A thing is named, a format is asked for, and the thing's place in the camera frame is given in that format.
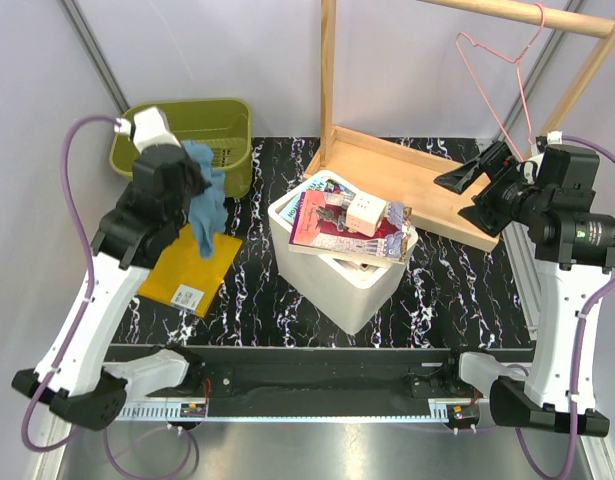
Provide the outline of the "teal tank top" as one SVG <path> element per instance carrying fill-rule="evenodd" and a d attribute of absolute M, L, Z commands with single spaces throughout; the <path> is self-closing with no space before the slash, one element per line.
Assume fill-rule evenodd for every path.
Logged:
<path fill-rule="evenodd" d="M 201 167 L 211 186 L 190 202 L 188 222 L 197 242 L 199 255 L 210 259 L 214 253 L 214 236 L 225 232 L 228 212 L 225 207 L 225 173 L 212 166 L 214 154 L 206 144 L 183 140 L 182 146 L 192 160 Z"/>

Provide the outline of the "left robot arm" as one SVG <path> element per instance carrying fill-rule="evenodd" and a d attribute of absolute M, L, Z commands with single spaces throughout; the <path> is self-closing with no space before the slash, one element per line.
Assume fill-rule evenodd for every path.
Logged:
<path fill-rule="evenodd" d="M 36 367 L 15 373 L 14 390 L 68 423 L 100 431 L 127 402 L 201 388 L 203 359 L 181 346 L 155 347 L 111 366 L 104 359 L 128 304 L 186 225 L 191 199 L 209 185 L 181 146 L 149 146 L 139 154 L 132 181 L 89 244 L 93 270 L 58 337 Z"/>

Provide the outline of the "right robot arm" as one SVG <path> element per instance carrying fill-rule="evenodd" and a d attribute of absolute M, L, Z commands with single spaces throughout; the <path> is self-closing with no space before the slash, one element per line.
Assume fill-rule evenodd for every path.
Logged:
<path fill-rule="evenodd" d="M 609 419 L 597 411 L 592 362 L 597 318 L 592 295 L 615 268 L 615 219 L 591 210 L 600 158 L 589 148 L 548 143 L 529 181 L 508 145 L 496 141 L 435 184 L 461 194 L 481 175 L 490 182 L 461 217 L 489 235 L 510 223 L 528 229 L 540 282 L 539 326 L 528 376 L 482 352 L 462 353 L 441 371 L 453 396 L 474 387 L 489 398 L 498 426 L 604 437 Z"/>

